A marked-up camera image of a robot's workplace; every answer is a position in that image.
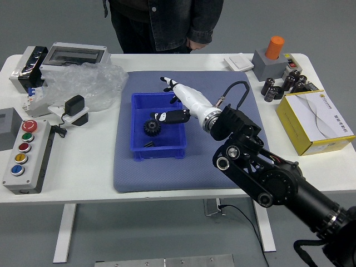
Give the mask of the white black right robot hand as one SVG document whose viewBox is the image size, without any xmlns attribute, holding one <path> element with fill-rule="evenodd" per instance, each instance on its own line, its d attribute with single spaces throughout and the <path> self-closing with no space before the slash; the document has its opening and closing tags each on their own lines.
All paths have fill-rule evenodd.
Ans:
<svg viewBox="0 0 356 267">
<path fill-rule="evenodd" d="M 165 124 L 176 124 L 186 123 L 192 116 L 199 120 L 202 128 L 209 130 L 212 127 L 220 116 L 221 109 L 213 106 L 201 92 L 191 87 L 177 83 L 167 77 L 161 77 L 160 80 L 168 84 L 168 88 L 164 89 L 165 92 L 173 91 L 175 94 L 171 103 L 179 100 L 186 109 L 163 113 L 152 112 L 150 113 L 151 118 Z"/>
</svg>

